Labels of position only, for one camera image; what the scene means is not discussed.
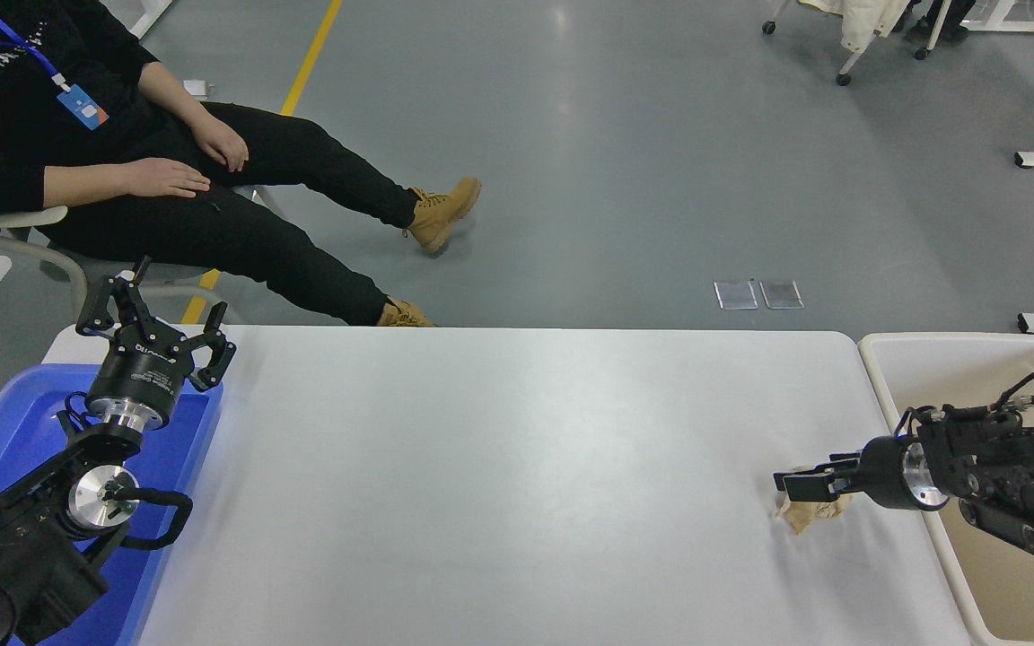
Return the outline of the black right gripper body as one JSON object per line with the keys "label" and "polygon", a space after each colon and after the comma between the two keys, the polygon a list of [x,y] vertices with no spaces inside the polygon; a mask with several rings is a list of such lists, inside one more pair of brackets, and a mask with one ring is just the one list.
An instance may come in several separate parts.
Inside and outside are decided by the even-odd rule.
{"label": "black right gripper body", "polygon": [[880,436],[866,442],[859,454],[859,490],[881,507],[918,511],[903,475],[906,450],[898,438]]}

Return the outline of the person's right hand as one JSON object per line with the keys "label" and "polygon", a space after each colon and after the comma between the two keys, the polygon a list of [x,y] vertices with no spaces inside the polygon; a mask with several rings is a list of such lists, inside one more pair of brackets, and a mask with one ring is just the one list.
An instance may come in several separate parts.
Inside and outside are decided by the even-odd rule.
{"label": "person's right hand", "polygon": [[212,188],[207,179],[190,165],[165,158],[147,158],[120,164],[124,191],[140,197],[176,196],[193,199]]}

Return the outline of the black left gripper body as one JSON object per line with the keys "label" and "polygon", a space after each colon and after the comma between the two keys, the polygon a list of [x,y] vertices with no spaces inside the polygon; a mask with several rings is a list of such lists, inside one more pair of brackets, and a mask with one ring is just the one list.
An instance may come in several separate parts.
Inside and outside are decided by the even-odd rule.
{"label": "black left gripper body", "polygon": [[136,402],[153,412],[153,420],[168,421],[178,404],[188,365],[170,348],[180,343],[183,332],[156,326],[143,339],[140,328],[124,326],[111,340],[110,351],[86,397],[91,416],[102,417],[114,402]]}

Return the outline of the person's left hand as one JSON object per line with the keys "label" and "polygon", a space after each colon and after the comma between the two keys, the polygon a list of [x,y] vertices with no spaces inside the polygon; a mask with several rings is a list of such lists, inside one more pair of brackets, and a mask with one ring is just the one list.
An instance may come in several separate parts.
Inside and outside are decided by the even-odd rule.
{"label": "person's left hand", "polygon": [[250,159],[248,145],[234,128],[210,114],[186,119],[197,147],[230,172],[241,172]]}

